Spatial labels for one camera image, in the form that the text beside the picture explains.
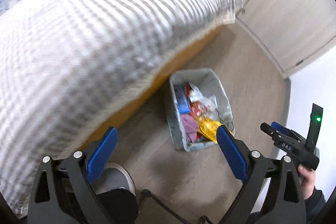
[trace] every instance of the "trash bin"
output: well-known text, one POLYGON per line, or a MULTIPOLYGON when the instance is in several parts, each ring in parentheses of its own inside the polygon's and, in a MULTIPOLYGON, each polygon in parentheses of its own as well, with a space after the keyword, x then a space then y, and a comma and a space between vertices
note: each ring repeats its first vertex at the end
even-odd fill
POLYGON ((179 70, 172 74, 169 78, 169 85, 166 86, 164 94, 167 122, 174 148, 176 150, 189 152, 210 147, 215 144, 213 141, 190 143, 186 140, 181 115, 177 110, 177 99, 174 86, 185 85, 187 83, 196 85, 202 94, 207 98, 213 95, 216 96, 220 122, 224 124, 234 135, 235 129, 231 106, 221 81, 214 71, 210 68, 179 70))

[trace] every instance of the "bed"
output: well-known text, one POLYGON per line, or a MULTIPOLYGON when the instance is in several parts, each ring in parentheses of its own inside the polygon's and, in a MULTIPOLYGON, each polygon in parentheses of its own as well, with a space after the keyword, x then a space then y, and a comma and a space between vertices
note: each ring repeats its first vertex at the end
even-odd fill
POLYGON ((0 191, 120 127, 245 0, 20 0, 0 16, 0 191))

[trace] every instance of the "yellow plastic bag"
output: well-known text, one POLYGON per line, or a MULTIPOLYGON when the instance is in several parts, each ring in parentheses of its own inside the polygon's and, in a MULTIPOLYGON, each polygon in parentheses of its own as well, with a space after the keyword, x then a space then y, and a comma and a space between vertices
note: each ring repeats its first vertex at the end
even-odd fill
POLYGON ((217 143, 217 128, 219 128, 222 123, 204 116, 194 117, 194 119, 199 124, 198 132, 201 133, 203 136, 207 137, 209 140, 213 141, 214 143, 217 143))

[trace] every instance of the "gray shoe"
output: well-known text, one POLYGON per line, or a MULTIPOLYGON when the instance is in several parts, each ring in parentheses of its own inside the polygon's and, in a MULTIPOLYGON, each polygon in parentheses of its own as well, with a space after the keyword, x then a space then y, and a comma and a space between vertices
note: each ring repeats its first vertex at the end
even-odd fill
POLYGON ((125 189, 135 195, 134 182, 130 174, 114 162, 105 165, 100 179, 92 183, 92 188, 97 195, 115 189, 125 189))

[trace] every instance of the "metal bolt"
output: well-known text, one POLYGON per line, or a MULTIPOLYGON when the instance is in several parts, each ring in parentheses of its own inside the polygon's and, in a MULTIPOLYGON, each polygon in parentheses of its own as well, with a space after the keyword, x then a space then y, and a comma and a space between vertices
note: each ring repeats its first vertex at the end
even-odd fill
POLYGON ((74 156, 75 158, 80 158, 81 156, 83 156, 83 153, 82 153, 81 151, 76 151, 76 152, 73 154, 73 156, 74 156))
POLYGON ((283 160, 284 160, 285 162, 291 162, 291 161, 292 161, 291 158, 288 157, 288 156, 284 156, 284 157, 283 157, 283 160))
POLYGON ((45 156, 42 161, 46 164, 48 161, 50 161, 50 157, 49 156, 45 156))
POLYGON ((259 158, 260 157, 260 152, 257 150, 252 151, 251 153, 252 157, 254 158, 259 158))

